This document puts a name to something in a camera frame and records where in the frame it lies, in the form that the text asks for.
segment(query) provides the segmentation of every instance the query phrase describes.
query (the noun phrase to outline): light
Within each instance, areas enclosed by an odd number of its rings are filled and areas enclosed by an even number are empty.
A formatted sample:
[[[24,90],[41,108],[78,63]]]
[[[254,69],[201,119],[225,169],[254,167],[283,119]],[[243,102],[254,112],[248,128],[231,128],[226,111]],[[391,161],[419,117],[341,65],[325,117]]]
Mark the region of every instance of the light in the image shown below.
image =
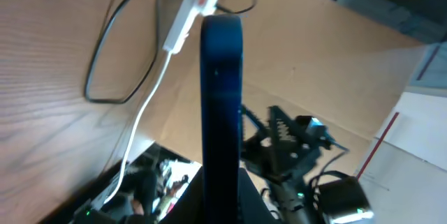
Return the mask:
[[[357,209],[356,214],[350,214],[348,216],[336,218],[331,223],[334,223],[334,224],[353,223],[355,221],[359,221],[362,219],[371,219],[373,216],[374,216],[374,213],[371,211],[363,212],[362,209]]]

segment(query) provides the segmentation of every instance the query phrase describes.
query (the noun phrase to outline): red rod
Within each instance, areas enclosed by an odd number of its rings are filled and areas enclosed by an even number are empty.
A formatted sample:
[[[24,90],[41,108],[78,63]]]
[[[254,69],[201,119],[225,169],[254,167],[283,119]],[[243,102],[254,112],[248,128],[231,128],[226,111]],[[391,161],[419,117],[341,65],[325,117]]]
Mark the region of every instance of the red rod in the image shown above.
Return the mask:
[[[369,154],[368,158],[366,159],[365,163],[363,164],[362,169],[360,169],[360,171],[358,172],[357,180],[360,178],[360,176],[362,175],[363,171],[365,171],[365,168],[367,167],[368,163],[371,161],[372,156],[376,153],[377,149],[379,148],[379,145],[385,139],[385,136],[388,133],[388,131],[390,130],[391,126],[393,126],[394,121],[396,120],[397,116],[399,116],[399,112],[394,113],[394,116],[390,120],[390,123],[388,123],[388,125],[386,126],[384,132],[382,133],[382,136],[380,136],[379,141],[376,143],[376,146],[374,147],[374,149],[372,149],[372,152]]]

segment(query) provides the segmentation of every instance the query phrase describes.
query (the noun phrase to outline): wooden floor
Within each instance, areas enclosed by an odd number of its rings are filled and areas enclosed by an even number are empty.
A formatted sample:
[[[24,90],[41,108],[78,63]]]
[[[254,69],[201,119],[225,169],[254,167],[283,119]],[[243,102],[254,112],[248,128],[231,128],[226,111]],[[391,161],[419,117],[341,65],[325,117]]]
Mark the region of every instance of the wooden floor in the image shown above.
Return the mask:
[[[87,65],[110,0],[0,2],[0,219],[35,223],[122,157],[153,76],[125,105],[87,103]],[[234,9],[249,2],[225,0]],[[163,0],[164,35],[178,3]],[[353,150],[335,165],[352,173],[423,47],[329,0],[259,0],[248,15],[244,103],[261,116],[269,105],[318,116]],[[201,161],[199,26],[143,114],[132,156],[157,141]],[[153,29],[154,0],[132,0],[100,56],[93,96],[133,88],[152,60]]]

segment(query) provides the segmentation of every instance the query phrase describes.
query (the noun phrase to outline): black mechanical device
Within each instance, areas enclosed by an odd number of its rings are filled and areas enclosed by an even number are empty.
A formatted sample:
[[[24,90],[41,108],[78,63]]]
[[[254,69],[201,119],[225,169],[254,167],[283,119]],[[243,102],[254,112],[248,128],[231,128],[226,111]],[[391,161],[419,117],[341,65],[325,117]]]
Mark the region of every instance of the black mechanical device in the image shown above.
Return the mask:
[[[268,108],[267,124],[242,105],[242,25],[234,15],[204,19],[200,46],[203,168],[199,170],[161,224],[332,224],[369,223],[373,218],[357,179],[327,166],[347,153],[312,116],[291,119],[281,108]],[[257,128],[244,140],[242,118]],[[321,149],[343,152],[305,181]],[[258,193],[247,171],[268,188]],[[319,185],[322,176],[338,180]],[[264,203],[268,192],[273,207]],[[85,207],[75,223],[113,223]],[[149,216],[129,216],[125,223],[153,223]]]

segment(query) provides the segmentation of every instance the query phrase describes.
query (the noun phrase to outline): wooden table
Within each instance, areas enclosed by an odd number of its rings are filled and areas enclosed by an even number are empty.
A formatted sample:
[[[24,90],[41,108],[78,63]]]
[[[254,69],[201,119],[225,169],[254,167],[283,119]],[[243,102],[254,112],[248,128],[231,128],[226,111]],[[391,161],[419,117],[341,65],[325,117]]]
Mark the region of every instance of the wooden table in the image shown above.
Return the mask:
[[[181,1],[162,0],[162,38]],[[1,223],[37,222],[124,153],[129,126],[154,74],[125,105],[91,104],[83,98],[87,65],[109,3],[1,0]],[[92,96],[126,96],[147,70],[154,50],[154,0],[132,0],[104,45]],[[163,57],[161,52],[155,69]],[[156,129],[167,113],[161,108],[142,122]],[[151,117],[157,110],[160,117]],[[137,135],[133,156],[159,134],[156,129],[150,136]]]

